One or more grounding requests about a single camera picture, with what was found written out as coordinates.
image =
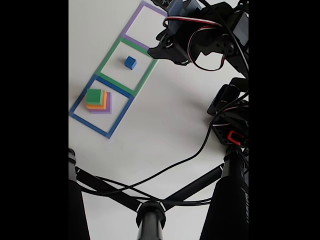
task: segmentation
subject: white table surface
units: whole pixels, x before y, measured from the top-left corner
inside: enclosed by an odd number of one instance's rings
[[[69,0],[69,109],[140,2]],[[235,7],[238,1],[226,2]],[[220,57],[212,54],[199,63],[215,67]],[[68,117],[69,147],[75,150],[77,165],[92,175],[131,185],[192,156],[204,141],[211,119],[207,114],[209,105],[222,85],[234,77],[242,75],[228,62],[217,72],[207,72],[192,64],[178,66],[159,60],[110,139]],[[225,147],[212,132],[197,158],[136,188],[166,198],[223,163],[224,155]],[[210,198],[214,187],[215,183],[188,200]],[[125,193],[140,196],[131,190]],[[92,240],[137,238],[134,211],[107,197],[82,195]],[[163,239],[199,239],[208,208],[170,209]]]

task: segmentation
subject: black cable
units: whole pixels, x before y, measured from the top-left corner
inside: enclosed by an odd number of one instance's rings
[[[193,203],[202,203],[202,202],[206,202],[206,201],[210,201],[211,198],[208,198],[208,199],[204,199],[204,200],[197,200],[197,201],[171,201],[171,200],[165,200],[165,199],[159,199],[157,197],[154,197],[154,196],[151,196],[150,194],[148,193],[145,193],[139,189],[136,189],[134,187],[130,187],[129,185],[126,185],[126,184],[123,184],[121,182],[118,182],[118,181],[114,181],[114,180],[111,180],[111,179],[108,179],[108,178],[105,178],[105,177],[101,177],[101,176],[95,176],[96,178],[98,179],[101,179],[102,181],[106,181],[106,182],[109,182],[109,183],[113,183],[113,184],[117,184],[119,186],[123,186],[123,187],[129,187],[129,189],[137,192],[137,193],[140,193],[142,195],[145,195],[147,197],[149,197],[150,199],[154,200],[154,201],[159,201],[159,202],[163,202],[163,203],[167,203],[167,204],[173,204],[173,203],[186,203],[186,204],[193,204]]]
[[[225,59],[226,59],[226,57],[227,57],[226,55],[223,55],[223,56],[222,56],[221,62],[220,62],[220,67],[219,67],[219,68],[216,68],[216,69],[206,69],[206,68],[204,68],[204,67],[202,67],[202,66],[199,66],[199,65],[196,63],[195,59],[192,57],[192,54],[191,54],[191,46],[192,46],[192,44],[193,44],[194,38],[195,38],[195,36],[197,35],[197,33],[200,32],[200,29],[202,29],[202,28],[203,28],[203,27],[200,27],[197,31],[195,31],[195,32],[191,35],[190,40],[189,40],[190,43],[188,44],[188,47],[187,47],[188,56],[189,56],[191,62],[192,62],[198,69],[201,69],[201,70],[204,70],[204,71],[209,71],[209,72],[215,72],[215,71],[220,70],[220,69],[224,66],[224,62],[225,62]]]
[[[91,195],[96,195],[96,196],[100,196],[100,197],[106,197],[103,194],[100,194],[98,191],[93,191],[90,189],[85,188],[84,186],[80,186],[81,187],[81,191],[85,192],[87,194],[91,194]],[[130,196],[131,198],[134,198],[136,200],[147,200],[147,201],[154,201],[154,202],[162,202],[164,204],[170,204],[170,205],[174,205],[174,206],[182,206],[182,207],[195,207],[195,206],[201,206],[201,205],[206,205],[206,204],[210,204],[210,200],[211,198],[207,198],[204,200],[199,200],[199,201],[171,201],[171,200],[165,200],[165,199],[159,199],[156,197],[140,197],[140,196]]]
[[[247,160],[244,152],[241,150],[241,147],[238,146],[238,147],[237,147],[237,151],[238,151],[238,153],[239,153],[239,155],[240,155],[240,157],[241,157],[241,160],[242,160],[242,162],[243,162],[243,164],[244,164],[244,167],[245,167],[246,169],[248,169],[248,168],[249,168],[249,162],[248,162],[248,160]]]
[[[198,155],[202,152],[202,150],[204,149],[204,147],[205,147],[205,145],[206,145],[206,143],[207,143],[207,141],[208,141],[209,135],[210,135],[210,133],[211,133],[211,125],[212,125],[213,121],[215,120],[215,118],[216,118],[217,116],[218,116],[218,115],[214,116],[213,119],[211,120],[211,122],[210,122],[210,124],[209,124],[208,131],[207,131],[206,136],[205,136],[205,139],[204,139],[204,141],[203,141],[203,144],[202,144],[202,146],[200,147],[200,149],[199,149],[193,156],[191,156],[191,157],[189,157],[189,158],[187,158],[187,159],[185,159],[185,160],[179,161],[179,162],[177,162],[177,163],[175,163],[175,164],[173,164],[173,165],[171,165],[171,166],[168,166],[167,168],[159,171],[158,173],[156,173],[156,174],[154,174],[154,175],[152,175],[152,176],[150,176],[150,177],[148,177],[148,178],[146,178],[146,179],[144,179],[144,180],[142,180],[142,181],[140,181],[140,182],[137,182],[137,183],[135,183],[135,184],[133,184],[133,185],[126,186],[126,187],[120,188],[120,189],[118,189],[118,190],[113,190],[113,191],[97,191],[97,193],[99,193],[99,194],[102,195],[102,196],[108,196],[108,195],[111,195],[111,194],[120,193],[120,192],[122,192],[122,191],[124,191],[124,190],[127,190],[127,189],[130,189],[130,188],[136,187],[136,186],[138,186],[138,185],[140,185],[140,184],[143,184],[143,183],[145,183],[145,182],[147,182],[147,181],[149,181],[149,180],[151,180],[151,179],[159,176],[160,174],[164,173],[165,171],[168,171],[169,169],[172,169],[172,168],[174,168],[174,167],[176,167],[176,166],[178,166],[178,165],[180,165],[180,164],[183,164],[183,163],[185,163],[185,162],[187,162],[187,161],[190,161],[190,160],[194,159],[194,158],[195,158],[196,156],[198,156]]]

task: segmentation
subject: purple square block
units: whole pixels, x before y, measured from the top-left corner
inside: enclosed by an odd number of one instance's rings
[[[106,93],[106,108],[105,110],[88,109],[92,114],[110,114],[111,113],[111,92]]]

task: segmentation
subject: blue square frame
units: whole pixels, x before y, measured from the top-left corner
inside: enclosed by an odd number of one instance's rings
[[[123,96],[128,98],[128,101],[126,102],[126,104],[123,107],[122,111],[120,112],[119,116],[117,117],[117,119],[113,123],[113,125],[112,125],[112,127],[111,127],[109,132],[103,131],[99,127],[93,125],[92,123],[84,120],[82,117],[80,117],[80,116],[75,114],[75,110],[77,109],[77,107],[78,107],[79,103],[82,101],[82,99],[85,97],[87,89],[91,87],[92,83],[95,80],[99,81],[100,83],[106,85],[107,87],[117,91],[118,93],[120,93]],[[117,87],[116,85],[104,80],[102,77],[94,74],[91,77],[91,79],[89,80],[89,82],[85,85],[83,91],[81,92],[81,94],[79,95],[79,97],[77,98],[77,100],[75,101],[73,106],[71,107],[71,109],[69,111],[69,116],[74,118],[75,120],[79,121],[80,123],[86,125],[87,127],[91,128],[92,130],[96,131],[97,133],[103,135],[107,139],[109,139],[112,136],[112,134],[114,133],[114,131],[116,130],[118,124],[120,123],[121,119],[124,117],[125,113],[127,112],[128,108],[130,107],[130,105],[131,105],[131,103],[133,102],[134,99],[135,99],[135,97],[133,95],[129,94],[128,92],[126,92],[124,90],[122,90],[120,87]]]

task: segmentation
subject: black pole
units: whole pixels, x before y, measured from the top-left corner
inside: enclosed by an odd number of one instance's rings
[[[81,188],[77,184],[75,152],[69,148],[68,239],[90,240]]]
[[[139,227],[137,240],[163,240],[165,223],[166,215],[162,206],[158,202],[144,202],[136,217]]]
[[[190,184],[180,189],[176,193],[168,196],[165,200],[178,201],[178,202],[182,202],[186,200],[187,198],[191,197],[195,193],[199,192],[200,190],[204,189],[205,187],[209,186],[210,184],[212,184],[213,182],[221,178],[221,174],[222,174],[221,168],[223,167],[224,167],[224,164],[217,166],[213,170],[199,177],[197,180],[191,182]],[[174,205],[167,204],[167,203],[164,203],[163,205],[166,211],[174,207]]]
[[[249,239],[249,188],[238,147],[229,147],[200,240]]]

